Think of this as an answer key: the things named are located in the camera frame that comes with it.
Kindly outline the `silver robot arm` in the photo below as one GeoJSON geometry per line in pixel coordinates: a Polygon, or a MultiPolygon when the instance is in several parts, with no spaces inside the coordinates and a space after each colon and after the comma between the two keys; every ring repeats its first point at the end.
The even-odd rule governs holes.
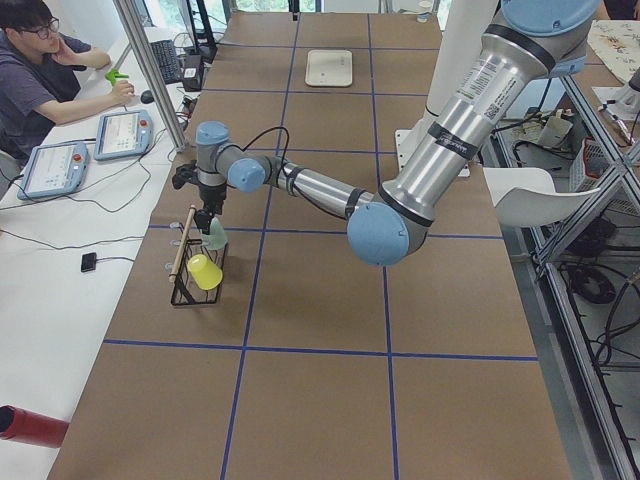
{"type": "Polygon", "coordinates": [[[196,182],[206,213],[212,191],[263,186],[302,198],[347,223],[351,249],[365,263],[391,266],[418,250],[435,207],[532,81],[580,71],[598,10],[595,1],[455,1],[444,29],[423,117],[401,138],[398,175],[375,193],[285,156],[255,156],[230,141],[226,125],[196,130],[196,182]]]}

